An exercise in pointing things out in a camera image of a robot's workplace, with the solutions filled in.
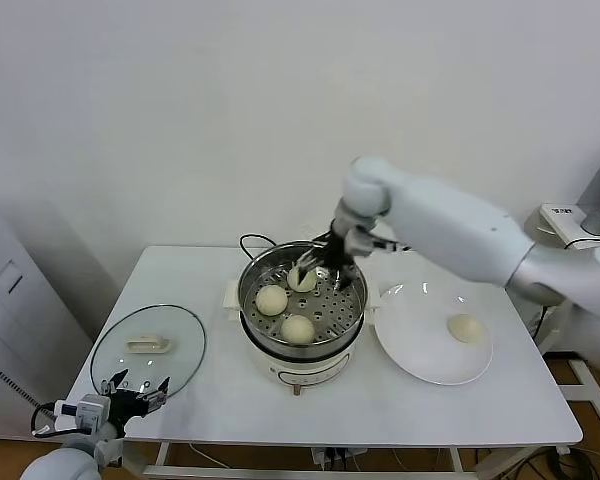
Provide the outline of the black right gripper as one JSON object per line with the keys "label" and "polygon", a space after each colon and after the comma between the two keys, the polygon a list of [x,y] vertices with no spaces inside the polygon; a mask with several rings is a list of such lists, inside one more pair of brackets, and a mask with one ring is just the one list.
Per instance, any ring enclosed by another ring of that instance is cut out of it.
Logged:
{"label": "black right gripper", "polygon": [[356,228],[355,223],[332,220],[328,232],[323,235],[324,245],[311,247],[295,262],[298,280],[303,281],[311,270],[324,267],[335,270],[335,291],[347,289],[358,278],[355,260],[345,245],[346,236]]}

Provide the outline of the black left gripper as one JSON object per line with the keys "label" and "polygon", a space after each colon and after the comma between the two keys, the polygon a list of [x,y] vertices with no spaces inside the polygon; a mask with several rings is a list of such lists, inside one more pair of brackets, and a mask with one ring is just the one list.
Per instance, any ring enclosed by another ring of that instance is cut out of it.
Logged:
{"label": "black left gripper", "polygon": [[128,389],[127,374],[128,369],[124,369],[100,384],[100,394],[109,396],[110,399],[108,422],[113,425],[117,433],[125,432],[125,425],[130,419],[146,416],[148,407],[164,405],[169,396],[169,377],[165,378],[154,391],[143,393],[139,398],[136,392]]}

